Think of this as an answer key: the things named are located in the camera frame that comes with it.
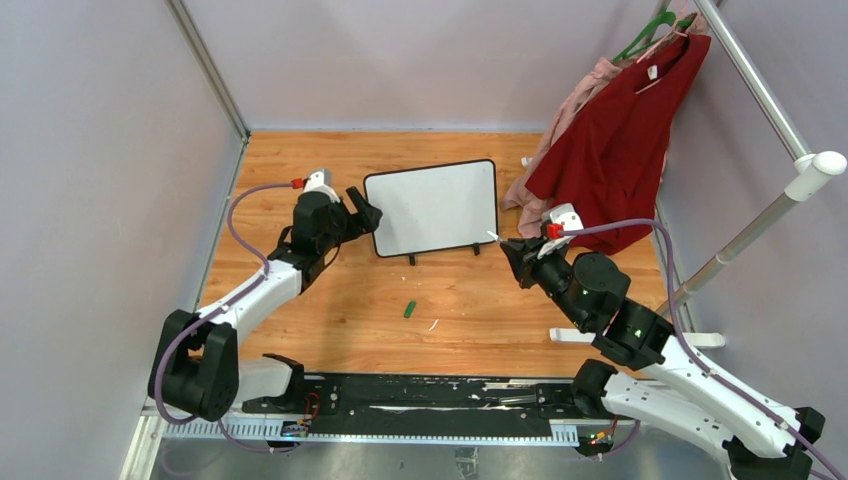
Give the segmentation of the green marker cap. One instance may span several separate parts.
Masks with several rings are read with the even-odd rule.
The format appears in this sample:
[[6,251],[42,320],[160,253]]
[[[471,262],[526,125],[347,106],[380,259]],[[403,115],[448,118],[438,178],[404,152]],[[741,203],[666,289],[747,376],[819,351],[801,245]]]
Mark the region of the green marker cap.
[[409,319],[409,318],[412,316],[412,314],[413,314],[413,312],[414,312],[414,310],[415,310],[416,306],[417,306],[417,302],[416,302],[416,301],[414,301],[414,300],[410,301],[410,302],[407,304],[407,306],[406,306],[406,308],[405,308],[405,310],[404,310],[403,317],[404,317],[405,319]]

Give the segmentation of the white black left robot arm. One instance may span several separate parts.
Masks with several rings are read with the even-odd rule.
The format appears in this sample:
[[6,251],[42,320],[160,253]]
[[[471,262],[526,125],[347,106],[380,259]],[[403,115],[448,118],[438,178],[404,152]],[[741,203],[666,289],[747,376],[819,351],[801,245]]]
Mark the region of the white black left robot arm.
[[160,415],[181,425],[215,422],[233,404],[267,400],[283,413],[298,411],[307,393],[304,367],[279,354],[241,361],[249,334],[285,303],[304,293],[331,264],[328,253],[374,233],[382,211],[355,187],[346,198],[332,189],[305,189],[291,225],[261,266],[221,299],[190,312],[176,309],[163,324],[148,383]]

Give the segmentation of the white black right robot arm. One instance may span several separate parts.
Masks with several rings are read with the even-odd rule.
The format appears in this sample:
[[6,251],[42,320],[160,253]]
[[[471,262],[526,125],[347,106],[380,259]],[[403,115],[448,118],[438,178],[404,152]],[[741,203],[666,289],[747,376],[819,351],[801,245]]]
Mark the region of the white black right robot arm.
[[571,403],[584,417],[619,415],[648,423],[700,450],[737,479],[807,479],[810,445],[824,417],[742,385],[686,344],[674,325],[628,298],[630,278],[607,256],[566,247],[543,251],[545,238],[500,242],[513,275],[537,285],[582,333],[599,360],[584,362]]

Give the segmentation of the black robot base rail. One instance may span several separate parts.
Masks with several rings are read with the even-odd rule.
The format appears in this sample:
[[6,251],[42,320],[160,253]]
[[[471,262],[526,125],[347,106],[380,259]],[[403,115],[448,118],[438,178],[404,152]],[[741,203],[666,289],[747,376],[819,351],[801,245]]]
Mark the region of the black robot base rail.
[[653,427],[688,442],[725,429],[680,398],[634,382],[631,418],[582,404],[570,378],[298,373],[281,398],[238,400],[220,420],[169,423],[168,438],[226,438],[271,449],[313,443],[571,447],[593,460]]

